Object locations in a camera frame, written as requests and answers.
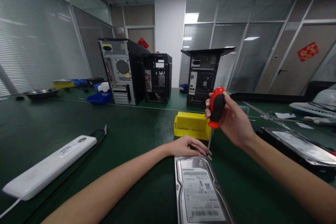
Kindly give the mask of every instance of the workbench surface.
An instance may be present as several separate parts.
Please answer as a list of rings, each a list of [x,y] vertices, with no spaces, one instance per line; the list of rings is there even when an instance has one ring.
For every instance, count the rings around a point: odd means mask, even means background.
[[[94,106],[85,102],[85,98],[94,93],[72,88],[70,92],[61,90],[57,97],[44,100],[0,101],[1,187],[79,135],[89,135],[107,124],[107,137],[96,150],[85,154],[35,198],[20,202],[0,223],[24,223],[29,216],[26,223],[40,223],[107,171],[176,139],[173,125],[179,110],[203,112],[203,109],[186,106],[186,94],[174,88],[167,105],[142,101],[138,106]],[[284,105],[251,104],[261,110],[291,111]],[[250,119],[255,120],[251,122],[256,128],[280,127],[260,118],[253,110],[250,110]],[[300,130],[304,135],[308,131]],[[331,130],[314,129],[309,133],[314,131],[316,135],[321,132],[335,139],[335,132]],[[335,148],[335,140],[327,142]],[[211,164],[237,223],[315,223],[282,186],[220,130],[214,132],[211,151]],[[86,156],[89,157],[79,167]],[[76,168],[74,175],[51,195]],[[174,158],[169,157],[147,173],[102,223],[177,223],[175,190]],[[0,213],[15,200],[0,192]]]

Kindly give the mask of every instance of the computer case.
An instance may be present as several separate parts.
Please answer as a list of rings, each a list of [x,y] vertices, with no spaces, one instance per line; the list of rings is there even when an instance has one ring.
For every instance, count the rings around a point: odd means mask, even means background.
[[[114,103],[139,104],[145,97],[141,58],[150,52],[126,38],[99,38],[98,44]]]
[[[181,50],[190,57],[187,105],[205,108],[205,100],[214,90],[218,64],[221,56],[231,53],[235,47]]]
[[[168,54],[147,54],[142,57],[146,102],[168,103],[172,90],[172,61]]]

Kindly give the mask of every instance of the yellow plastic bin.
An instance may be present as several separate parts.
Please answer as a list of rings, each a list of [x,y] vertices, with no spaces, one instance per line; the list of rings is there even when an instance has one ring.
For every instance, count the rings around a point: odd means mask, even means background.
[[[177,113],[174,121],[174,135],[183,137],[192,136],[199,140],[209,141],[211,128],[208,126],[209,119],[204,114],[181,112]]]
[[[69,80],[66,80],[66,81],[56,80],[52,82],[52,84],[54,85],[54,88],[72,88],[73,86],[75,86],[75,84]]]

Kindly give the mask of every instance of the screwdriver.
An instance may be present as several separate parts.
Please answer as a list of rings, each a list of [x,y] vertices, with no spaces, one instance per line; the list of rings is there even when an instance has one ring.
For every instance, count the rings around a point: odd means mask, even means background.
[[[219,122],[219,119],[221,118],[221,114],[225,106],[225,99],[224,99],[223,92],[225,92],[225,88],[218,87],[212,93],[212,96],[210,98],[211,116],[210,116],[210,121],[208,122],[208,125],[211,127],[211,136],[210,136],[210,140],[208,143],[208,153],[206,154],[207,157],[209,156],[210,144],[212,140],[212,135],[214,134],[214,129],[219,128],[218,122]]]

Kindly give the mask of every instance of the screwdriver shaft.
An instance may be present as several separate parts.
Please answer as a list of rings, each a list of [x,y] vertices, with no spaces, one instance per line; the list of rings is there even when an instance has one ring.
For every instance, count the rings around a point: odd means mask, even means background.
[[[208,152],[206,153],[206,156],[209,155],[209,151],[210,151],[210,144],[211,144],[211,139],[212,139],[212,135],[214,134],[214,128],[211,128],[211,136],[210,136],[210,140],[208,143]]]

